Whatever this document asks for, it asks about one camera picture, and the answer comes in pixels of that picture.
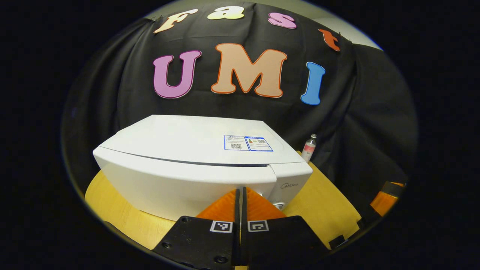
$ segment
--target black cloth backdrop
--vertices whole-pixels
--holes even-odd
[[[406,183],[417,147],[417,119],[408,87],[397,68],[381,50],[352,44],[333,30],[304,16],[248,2],[241,19],[209,20],[215,4],[194,6],[174,27],[154,34],[172,14],[156,21],[140,19],[116,34],[85,65],[71,87],[62,122],[62,148],[69,174],[85,192],[99,167],[92,151],[103,141],[152,114],[197,115],[262,120],[294,149],[301,150],[310,134],[317,134],[311,161],[347,197],[359,213],[371,216],[369,203],[385,181]],[[296,29],[270,24],[271,12],[295,19]],[[340,52],[331,49],[318,29],[330,31]],[[241,44],[255,61],[264,50],[287,54],[281,74],[280,98],[237,91],[215,94],[220,43]],[[181,79],[179,55],[200,50],[193,86],[181,98],[155,93],[156,58],[173,55],[168,83]],[[309,71],[307,62],[325,68],[321,103],[300,100]],[[188,134],[179,140],[188,140]]]

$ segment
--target blue and white label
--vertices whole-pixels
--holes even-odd
[[[225,135],[223,145],[225,150],[273,152],[263,137]]]
[[[273,152],[272,148],[263,137],[245,136],[245,141],[247,141],[248,149],[250,151]]]
[[[225,135],[225,150],[250,151],[245,136]]]

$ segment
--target pink letter u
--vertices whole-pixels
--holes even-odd
[[[180,55],[183,60],[183,70],[180,83],[177,86],[170,86],[167,82],[168,65],[173,61],[172,55],[162,56],[153,61],[155,75],[153,85],[155,92],[163,98],[179,98],[190,91],[193,84],[193,72],[195,61],[202,55],[199,50],[186,51]]]

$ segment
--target white plastic lid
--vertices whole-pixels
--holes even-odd
[[[238,136],[234,143],[241,150],[228,149],[228,136]],[[255,148],[260,142],[268,147]],[[100,146],[146,158],[211,165],[305,162],[263,121],[244,119],[152,115],[120,130]]]

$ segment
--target screw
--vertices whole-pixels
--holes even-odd
[[[225,258],[223,256],[215,257],[215,262],[217,262],[217,263],[226,263],[227,261],[228,261],[227,258]]]

